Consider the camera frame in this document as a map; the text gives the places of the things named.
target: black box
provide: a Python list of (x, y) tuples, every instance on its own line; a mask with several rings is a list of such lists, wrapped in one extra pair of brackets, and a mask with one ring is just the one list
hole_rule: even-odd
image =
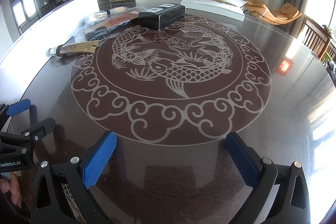
[(162, 4), (139, 13), (139, 24), (154, 30), (162, 30), (184, 18), (185, 7), (179, 4)]

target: plastic bag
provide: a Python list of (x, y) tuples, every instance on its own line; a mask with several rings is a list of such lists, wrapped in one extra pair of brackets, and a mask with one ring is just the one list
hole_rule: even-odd
[(93, 13), (93, 14), (91, 14), (88, 17), (85, 18), (85, 25), (88, 25), (88, 24), (94, 25), (98, 22), (106, 20), (107, 16), (108, 16), (107, 11), (95, 12), (95, 13)]
[(147, 9), (147, 7), (143, 6), (134, 8), (116, 7), (110, 9), (110, 15), (107, 15), (105, 19), (99, 20), (99, 18), (102, 19), (104, 17), (96, 17), (96, 20), (88, 22), (77, 30), (73, 37), (76, 42), (105, 39), (116, 30), (131, 23), (138, 22), (139, 12)]

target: wooden chair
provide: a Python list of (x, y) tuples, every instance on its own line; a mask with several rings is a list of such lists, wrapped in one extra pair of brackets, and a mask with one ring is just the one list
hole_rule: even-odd
[(44, 5), (42, 8), (41, 8), (41, 12), (42, 12), (42, 15), (46, 15), (47, 13), (49, 13), (51, 11), (49, 5)]
[(303, 44), (310, 48), (319, 57), (319, 59), (322, 60), (332, 38), (323, 27), (310, 17), (306, 16), (304, 24), (308, 28)]
[(56, 8), (56, 1), (55, 0), (50, 0), (48, 4), (49, 4), (49, 7), (51, 9), (55, 9)]

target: dark brown table surface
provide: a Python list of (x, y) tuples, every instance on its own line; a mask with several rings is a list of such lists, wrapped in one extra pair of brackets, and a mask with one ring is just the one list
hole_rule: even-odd
[(51, 164), (80, 156), (106, 129), (117, 133), (90, 190), (114, 223), (144, 224), (229, 222), (251, 192), (224, 146), (236, 130), (261, 157), (302, 164), (311, 223), (320, 222), (336, 198), (336, 93), (325, 68), (252, 17), (235, 26), (187, 13), (162, 32), (126, 28), (93, 55), (52, 57), (23, 95), (34, 111), (15, 116), (9, 131), (54, 118), (55, 132), (35, 149)]

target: finger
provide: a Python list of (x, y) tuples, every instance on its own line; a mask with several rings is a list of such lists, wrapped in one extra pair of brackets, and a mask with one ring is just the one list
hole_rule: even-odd
[(9, 182), (4, 180), (4, 179), (0, 179), (0, 189), (2, 193), (7, 193), (10, 190), (11, 186), (9, 185)]
[(12, 193), (13, 196), (16, 196), (17, 191), (20, 187), (19, 185), (19, 180), (17, 179), (17, 175), (14, 172), (10, 173), (10, 191)]
[(14, 205), (17, 205), (17, 204), (18, 204), (18, 202), (19, 202), (19, 197), (18, 197), (18, 196), (14, 196), (14, 195), (12, 195), (12, 196), (11, 196), (11, 199), (12, 199), (12, 203), (13, 203)]

